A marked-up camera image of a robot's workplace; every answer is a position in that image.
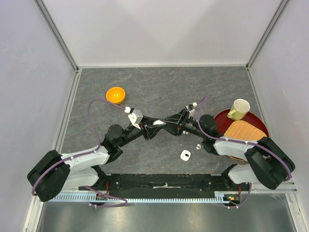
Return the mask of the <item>white earbud charging case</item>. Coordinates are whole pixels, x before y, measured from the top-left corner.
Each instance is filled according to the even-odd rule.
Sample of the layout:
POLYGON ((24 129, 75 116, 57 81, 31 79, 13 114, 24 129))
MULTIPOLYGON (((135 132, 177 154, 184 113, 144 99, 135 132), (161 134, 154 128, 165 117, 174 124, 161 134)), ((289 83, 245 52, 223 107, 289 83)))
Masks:
POLYGON ((155 121, 153 122, 153 126, 164 126, 164 125, 166 125, 166 122, 163 122, 163 121, 161 121, 160 119, 155 120, 155 121))

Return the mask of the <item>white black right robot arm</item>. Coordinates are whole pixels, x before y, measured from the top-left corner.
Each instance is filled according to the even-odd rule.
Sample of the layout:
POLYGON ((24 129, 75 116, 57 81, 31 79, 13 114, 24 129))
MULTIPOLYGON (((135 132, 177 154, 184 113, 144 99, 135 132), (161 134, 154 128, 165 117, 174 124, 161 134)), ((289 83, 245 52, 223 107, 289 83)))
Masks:
POLYGON ((232 156, 247 162, 244 167, 234 166, 221 178, 222 187, 233 190, 238 184, 259 181, 275 190, 288 181, 295 170, 293 161, 269 137, 259 140, 229 138, 217 131, 217 123, 211 115, 198 113, 194 120, 184 108, 178 114, 161 119, 163 128, 178 136, 188 132, 203 138, 202 147, 211 154, 232 156))

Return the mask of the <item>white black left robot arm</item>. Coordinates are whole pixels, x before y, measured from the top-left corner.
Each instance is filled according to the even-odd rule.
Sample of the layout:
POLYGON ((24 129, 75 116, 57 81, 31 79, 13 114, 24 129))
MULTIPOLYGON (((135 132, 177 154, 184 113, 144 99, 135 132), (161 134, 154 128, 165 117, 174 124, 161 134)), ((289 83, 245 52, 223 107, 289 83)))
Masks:
POLYGON ((143 117, 138 124, 130 124, 126 129, 118 124, 111 125, 96 147, 67 154, 56 150, 47 152, 27 175, 32 195, 47 202, 73 188, 103 189, 106 175, 100 166, 115 161, 123 153, 121 147, 141 136, 150 140, 165 127, 163 120, 143 117))

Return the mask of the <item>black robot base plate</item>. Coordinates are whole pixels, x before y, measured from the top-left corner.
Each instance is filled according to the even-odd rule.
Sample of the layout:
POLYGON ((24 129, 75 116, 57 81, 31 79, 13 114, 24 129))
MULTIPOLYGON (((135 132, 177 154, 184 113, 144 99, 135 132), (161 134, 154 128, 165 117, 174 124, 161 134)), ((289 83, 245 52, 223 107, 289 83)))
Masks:
POLYGON ((244 192, 249 184, 235 184, 225 174, 111 174, 92 188, 127 199, 184 199, 212 198, 216 191, 244 192))

